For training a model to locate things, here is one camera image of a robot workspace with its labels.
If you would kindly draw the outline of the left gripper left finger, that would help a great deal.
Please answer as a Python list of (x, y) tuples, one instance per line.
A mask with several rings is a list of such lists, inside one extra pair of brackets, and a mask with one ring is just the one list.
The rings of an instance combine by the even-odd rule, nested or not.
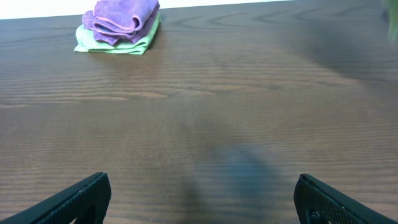
[(110, 199), (108, 175), (97, 172), (1, 224), (103, 224)]

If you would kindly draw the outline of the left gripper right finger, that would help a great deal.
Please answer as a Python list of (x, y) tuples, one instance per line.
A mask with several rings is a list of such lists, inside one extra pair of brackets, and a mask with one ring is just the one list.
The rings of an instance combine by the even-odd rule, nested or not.
[(294, 204), (301, 224), (397, 224), (309, 174), (299, 176)]

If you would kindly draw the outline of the green microfibre cloth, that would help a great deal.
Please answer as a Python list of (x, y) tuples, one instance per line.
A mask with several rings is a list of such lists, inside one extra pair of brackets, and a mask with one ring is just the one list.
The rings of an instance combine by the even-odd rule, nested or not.
[(383, 0), (389, 21), (389, 38), (397, 40), (397, 0)]

